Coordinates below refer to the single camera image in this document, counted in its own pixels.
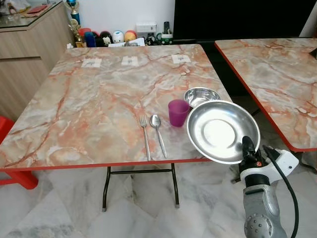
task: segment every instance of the black screen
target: black screen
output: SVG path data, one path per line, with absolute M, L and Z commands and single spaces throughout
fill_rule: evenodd
M 316 0 L 175 0 L 174 39 L 298 37 Z

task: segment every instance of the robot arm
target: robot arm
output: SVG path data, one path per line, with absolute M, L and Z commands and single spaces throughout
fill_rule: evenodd
M 244 231 L 247 238 L 287 238 L 281 226 L 279 206 L 270 183 L 282 179 L 273 163 L 268 164 L 255 152 L 253 142 L 243 137 L 243 160 L 239 165 L 240 178 L 246 184 L 243 204 L 246 212 Z M 289 175 L 298 165 L 298 160 L 288 151 L 280 152 L 264 146 L 273 156 L 283 173 Z

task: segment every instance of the metal bowl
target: metal bowl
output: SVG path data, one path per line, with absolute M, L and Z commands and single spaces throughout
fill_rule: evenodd
M 184 94 L 184 100 L 192 107 L 195 108 L 199 104 L 210 100 L 220 100 L 220 96 L 210 88 L 191 88 Z
M 260 145 L 260 130 L 254 118 L 241 106 L 222 100 L 194 108 L 187 119 L 187 134 L 200 153 L 223 164 L 242 161 L 243 136 L 252 139 L 256 150 Z

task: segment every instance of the spoon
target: spoon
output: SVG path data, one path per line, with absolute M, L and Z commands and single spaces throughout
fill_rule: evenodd
M 152 115 L 151 116 L 150 124 L 151 124 L 152 127 L 154 127 L 157 130 L 160 147 L 162 149 L 164 157 L 167 158 L 167 153 L 166 153 L 166 150 L 165 150 L 164 142 L 163 142 L 163 139 L 162 139 L 162 137 L 160 135 L 160 132 L 159 132 L 159 129 L 158 129 L 159 126 L 160 126 L 160 118 L 158 117 L 158 115 Z

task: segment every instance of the metal table frame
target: metal table frame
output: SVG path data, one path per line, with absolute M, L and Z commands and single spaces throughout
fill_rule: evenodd
M 175 207 L 179 208 L 179 199 L 178 199 L 178 189 L 177 189 L 177 181 L 176 181 L 176 174 L 175 174 L 175 165 L 171 163 L 171 169 L 157 169 L 157 170 L 127 170 L 127 171 L 111 171 L 111 167 L 107 168 L 107 177 L 106 183 L 104 187 L 104 194 L 103 194 L 103 212 L 106 211 L 106 200 L 107 200 L 107 191 L 110 181 L 110 175 L 124 175 L 124 174 L 146 174 L 146 173 L 165 173 L 165 172 L 172 172 L 173 176 L 173 184 L 174 184 L 174 192 L 175 192 Z

